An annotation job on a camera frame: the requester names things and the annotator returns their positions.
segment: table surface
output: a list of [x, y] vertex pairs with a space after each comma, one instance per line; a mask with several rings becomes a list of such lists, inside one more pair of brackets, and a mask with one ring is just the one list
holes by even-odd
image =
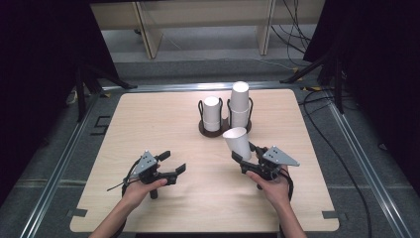
[[[171, 151], [160, 162], [160, 172], [174, 171], [186, 163], [177, 184], [158, 190], [158, 199], [147, 197], [128, 217], [129, 232], [277, 232], [274, 209], [255, 183], [231, 159], [222, 136], [200, 134], [198, 101], [221, 97], [223, 117], [231, 91], [187, 91], [125, 94], [113, 115], [74, 216], [74, 232], [93, 231], [121, 198], [118, 184], [145, 150], [154, 156]], [[293, 91], [250, 90], [254, 101], [249, 140], [260, 147], [278, 146], [300, 163], [290, 167], [295, 188], [291, 201], [305, 231], [334, 231], [337, 218], [323, 211], [334, 206], [322, 176]], [[252, 163], [257, 162], [253, 153]]]

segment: stacked cups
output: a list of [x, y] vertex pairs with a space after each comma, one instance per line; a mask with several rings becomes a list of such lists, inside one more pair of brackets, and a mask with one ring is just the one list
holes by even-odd
[[250, 87], [246, 82], [235, 82], [232, 88], [229, 123], [231, 128], [247, 127], [250, 116]]
[[203, 103], [203, 126], [209, 132], [220, 130], [222, 99], [208, 96]]

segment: gray bracket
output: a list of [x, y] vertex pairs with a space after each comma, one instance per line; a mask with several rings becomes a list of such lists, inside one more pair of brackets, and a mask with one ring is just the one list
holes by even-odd
[[285, 154], [277, 146], [272, 146], [268, 151], [266, 151], [262, 157], [266, 160], [269, 160], [277, 165], [287, 165], [287, 166], [300, 166], [300, 163], [295, 161], [293, 158]]
[[149, 151], [145, 151], [145, 153], [140, 158], [139, 163], [136, 165], [133, 173], [130, 175], [130, 178], [136, 178], [139, 174], [157, 163], [158, 161], [155, 159], [155, 157]]

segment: aluminum rail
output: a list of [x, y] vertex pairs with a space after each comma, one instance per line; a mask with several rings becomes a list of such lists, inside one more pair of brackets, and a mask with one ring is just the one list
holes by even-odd
[[62, 175], [64, 174], [65, 169], [67, 168], [68, 162], [70, 161], [70, 158], [74, 152], [74, 148], [77, 145], [81, 133], [83, 132], [87, 119], [89, 118], [89, 114], [92, 111], [92, 108], [98, 98], [99, 94], [92, 95], [84, 117], [80, 120], [80, 122], [76, 124], [71, 134], [71, 137], [68, 140], [68, 143], [65, 146], [65, 149], [61, 154], [61, 157], [59, 158], [59, 161], [55, 166], [54, 171], [52, 172], [52, 176], [50, 177], [48, 183], [44, 187], [43, 193], [41, 194], [37, 204], [35, 205], [34, 210], [32, 211], [29, 217], [29, 220], [20, 236], [21, 238], [35, 237], [38, 228], [40, 227], [41, 222], [43, 221], [44, 216], [47, 213], [51, 201], [53, 200], [53, 196], [59, 185], [59, 181]]
[[[139, 85], [137, 88], [124, 89], [120, 86], [103, 87], [106, 92], [169, 92], [169, 91], [215, 91], [232, 89], [234, 82], [209, 82], [209, 83], [186, 83], [186, 84], [166, 84], [166, 85]], [[281, 84], [278, 81], [247, 81], [252, 89], [279, 89], [279, 88], [299, 88], [303, 84]]]
[[[327, 96], [332, 97], [330, 91], [325, 92]], [[333, 112], [334, 117], [337, 120], [337, 123], [340, 126], [340, 129], [343, 132], [347, 142], [349, 143], [356, 161], [358, 162], [362, 172], [365, 175], [367, 183], [370, 185], [370, 188], [376, 197], [377, 202], [382, 208], [383, 213], [388, 220], [389, 225], [394, 231], [396, 237], [409, 238], [413, 237], [412, 233], [408, 229], [406, 222], [401, 217], [401, 213], [396, 206], [394, 200], [390, 196], [389, 192], [386, 190], [376, 171], [374, 170], [372, 164], [369, 161], [368, 156], [366, 155], [364, 149], [359, 143], [358, 138], [352, 130], [349, 122], [346, 119], [344, 114], [341, 114], [334, 103], [329, 105], [331, 111]]]

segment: white paper cup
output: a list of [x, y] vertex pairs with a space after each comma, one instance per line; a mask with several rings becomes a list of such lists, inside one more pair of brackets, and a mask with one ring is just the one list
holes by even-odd
[[251, 158], [247, 129], [243, 127], [232, 128], [223, 133], [223, 138], [225, 138], [229, 149], [240, 155], [244, 161]]
[[214, 122], [214, 123], [208, 123], [206, 121], [203, 121], [204, 129], [206, 129], [209, 132], [215, 132], [220, 129], [220, 121]]
[[220, 107], [218, 97], [206, 97], [203, 102], [203, 120], [210, 124], [220, 122]]
[[231, 92], [231, 101], [229, 106], [232, 110], [243, 112], [250, 108], [250, 86], [243, 81], [237, 81], [234, 83]]
[[229, 115], [229, 120], [228, 120], [229, 126], [231, 126], [232, 128], [247, 127], [248, 119], [250, 117], [250, 109], [244, 112], [237, 112], [237, 111], [231, 110], [231, 113], [232, 113], [232, 123], [231, 123], [231, 118], [230, 118], [231, 115]]

